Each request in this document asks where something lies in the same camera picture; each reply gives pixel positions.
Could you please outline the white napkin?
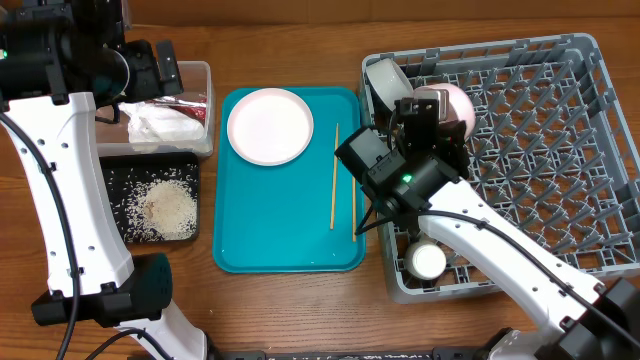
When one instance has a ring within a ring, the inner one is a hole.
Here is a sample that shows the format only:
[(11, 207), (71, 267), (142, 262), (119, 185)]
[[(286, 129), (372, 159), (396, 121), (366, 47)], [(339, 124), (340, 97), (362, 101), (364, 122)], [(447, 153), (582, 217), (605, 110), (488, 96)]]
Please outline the white napkin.
[(130, 143), (157, 143), (200, 139), (204, 126), (177, 110), (151, 103), (120, 103), (119, 110), (129, 117)]

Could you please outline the red sauce packet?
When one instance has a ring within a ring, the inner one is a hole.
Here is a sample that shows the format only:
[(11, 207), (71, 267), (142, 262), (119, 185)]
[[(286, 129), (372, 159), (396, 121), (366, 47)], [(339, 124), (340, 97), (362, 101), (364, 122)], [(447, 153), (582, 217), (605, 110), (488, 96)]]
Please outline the red sauce packet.
[(169, 107), (190, 118), (205, 122), (207, 103), (204, 101), (184, 100), (173, 96), (164, 96), (151, 100), (154, 105)]

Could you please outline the grey bowl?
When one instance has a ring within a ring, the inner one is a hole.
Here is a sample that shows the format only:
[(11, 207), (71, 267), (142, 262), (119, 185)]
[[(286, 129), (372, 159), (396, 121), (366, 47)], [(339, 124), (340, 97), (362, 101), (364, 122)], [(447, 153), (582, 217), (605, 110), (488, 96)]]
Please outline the grey bowl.
[(413, 87), (399, 65), (387, 58), (365, 68), (365, 74), (373, 91), (386, 106), (394, 112), (396, 102), (413, 95)]

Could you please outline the white cup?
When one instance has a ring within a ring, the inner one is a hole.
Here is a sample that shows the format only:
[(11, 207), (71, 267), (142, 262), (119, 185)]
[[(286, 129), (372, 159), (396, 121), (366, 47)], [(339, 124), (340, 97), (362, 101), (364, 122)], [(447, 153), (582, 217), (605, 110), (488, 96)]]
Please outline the white cup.
[(443, 250), (429, 240), (411, 244), (404, 255), (407, 271), (421, 280), (435, 280), (444, 273), (446, 265)]

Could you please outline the large white plate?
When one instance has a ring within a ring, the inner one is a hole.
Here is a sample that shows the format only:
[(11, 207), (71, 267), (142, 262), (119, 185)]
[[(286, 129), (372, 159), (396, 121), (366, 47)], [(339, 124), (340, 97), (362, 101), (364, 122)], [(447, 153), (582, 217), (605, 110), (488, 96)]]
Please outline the large white plate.
[(245, 161), (279, 166), (300, 156), (314, 133), (307, 103), (292, 91), (264, 88), (242, 97), (227, 121), (232, 149)]

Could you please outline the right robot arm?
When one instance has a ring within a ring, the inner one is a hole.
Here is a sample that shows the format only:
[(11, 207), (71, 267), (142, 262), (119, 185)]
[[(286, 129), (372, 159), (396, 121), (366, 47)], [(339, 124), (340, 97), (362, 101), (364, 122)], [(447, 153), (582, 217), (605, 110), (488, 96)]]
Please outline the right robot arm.
[(359, 128), (335, 155), (381, 214), (379, 225), (445, 243), (534, 322), (529, 333), (501, 329), (475, 358), (638, 358), (638, 288), (623, 278), (607, 287), (566, 264), (476, 193), (466, 180), (468, 122), (450, 115), (448, 97), (430, 89), (396, 100), (388, 127)]

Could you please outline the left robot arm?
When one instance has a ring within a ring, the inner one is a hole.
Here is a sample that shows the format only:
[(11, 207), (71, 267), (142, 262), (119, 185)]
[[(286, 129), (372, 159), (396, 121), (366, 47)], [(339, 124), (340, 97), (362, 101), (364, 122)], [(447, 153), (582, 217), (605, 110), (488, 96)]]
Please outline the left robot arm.
[(41, 326), (92, 320), (156, 359), (212, 359), (210, 337), (172, 298), (166, 255), (132, 255), (111, 212), (96, 112), (182, 92), (173, 46), (125, 38), (123, 1), (26, 1), (1, 23), (1, 122), (42, 229)]

